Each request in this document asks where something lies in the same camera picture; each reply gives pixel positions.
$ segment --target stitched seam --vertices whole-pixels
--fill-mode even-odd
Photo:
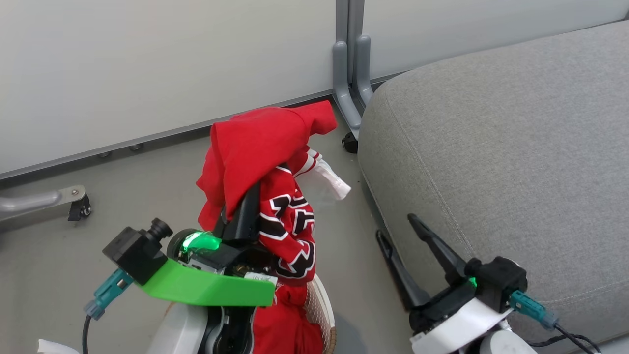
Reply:
[[[605,294],[606,292],[614,291],[614,290],[619,289],[619,288],[622,288],[622,287],[626,287],[627,285],[629,285],[629,283],[625,283],[625,284],[623,284],[623,285],[618,285],[618,286],[616,286],[616,287],[613,287],[613,288],[607,289],[607,290],[605,290],[604,292],[600,292],[600,293],[597,293],[597,294],[592,294],[592,295],[590,295],[590,296],[586,296],[586,297],[583,297],[583,298],[581,298],[581,299],[577,299],[577,300],[574,300],[574,301],[568,301],[568,302],[564,302],[564,303],[561,303],[561,304],[557,304],[556,306],[567,306],[567,305],[576,304],[577,302],[581,302],[581,301],[583,301],[583,300],[592,299],[593,297],[596,297],[596,296],[599,296],[599,295],[603,295],[603,294]]]
[[[419,152],[413,146],[413,144],[411,144],[411,139],[409,138],[404,128],[402,128],[402,125],[399,122],[398,116],[395,114],[395,112],[393,112],[393,109],[391,109],[391,105],[389,104],[388,94],[389,93],[387,91],[384,91],[384,101],[387,104],[387,108],[391,112],[391,115],[393,116],[394,121],[396,122],[400,131],[402,132],[402,135],[406,139],[407,144],[411,146],[411,150],[413,151],[413,155],[415,157],[416,162],[420,164],[420,168],[422,172],[424,172],[424,175],[428,178],[428,181],[430,182],[430,186],[432,188],[432,192],[437,198],[437,202],[439,203],[439,206],[441,207],[442,212],[447,216],[448,224],[454,230],[454,233],[456,233],[457,238],[459,239],[459,242],[463,244],[463,247],[465,248],[465,252],[467,253],[468,257],[470,258],[474,257],[476,255],[476,252],[474,251],[472,244],[469,242],[467,236],[465,236],[465,234],[463,233],[463,230],[459,226],[459,223],[457,222],[457,220],[454,218],[454,214],[452,213],[450,207],[448,207],[448,204],[445,202],[445,199],[443,198],[441,192],[439,192],[439,189],[437,188],[437,184],[435,183],[435,180],[433,180],[430,172],[428,172],[428,168],[426,168],[426,164],[421,158]]]
[[[577,294],[577,295],[564,297],[563,299],[559,299],[559,300],[550,300],[550,301],[539,301],[539,303],[540,303],[540,304],[554,304],[554,303],[557,303],[557,302],[562,302],[562,301],[564,301],[564,300],[569,300],[569,299],[573,299],[573,298],[575,298],[575,297],[580,297],[580,296],[583,296],[583,295],[589,294],[589,293],[591,293],[591,292],[595,292],[595,291],[597,291],[597,290],[601,290],[601,289],[604,289],[604,288],[607,288],[607,287],[612,287],[612,286],[614,286],[614,285],[616,285],[616,284],[621,284],[621,283],[626,283],[626,282],[629,282],[629,279],[619,280],[619,281],[617,281],[617,282],[613,282],[613,283],[611,283],[611,284],[604,285],[604,286],[602,286],[602,287],[600,287],[600,288],[596,288],[596,289],[588,290],[588,291],[586,291],[586,292],[582,292],[582,293]]]

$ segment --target red hood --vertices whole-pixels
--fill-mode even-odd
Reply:
[[[199,215],[201,227],[213,230],[223,205],[231,219],[255,182],[293,155],[304,154],[310,135],[327,134],[336,127],[328,101],[297,108],[261,108],[215,123],[203,175],[197,181],[208,198]]]

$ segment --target gray cushion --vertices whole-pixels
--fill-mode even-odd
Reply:
[[[515,260],[571,332],[629,332],[628,63],[622,22],[443,60],[377,90],[359,161],[422,287],[445,280],[410,212],[465,258]],[[527,340],[554,335],[511,323]]]

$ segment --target green led light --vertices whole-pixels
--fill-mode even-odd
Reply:
[[[189,249],[218,249],[221,245],[221,239],[214,237],[211,232],[193,232],[188,235],[181,244],[181,251],[188,252]]]

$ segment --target white wall panel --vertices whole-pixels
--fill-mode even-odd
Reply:
[[[622,19],[628,0],[365,0],[372,79]]]
[[[334,1],[0,1],[0,174],[331,89]]]

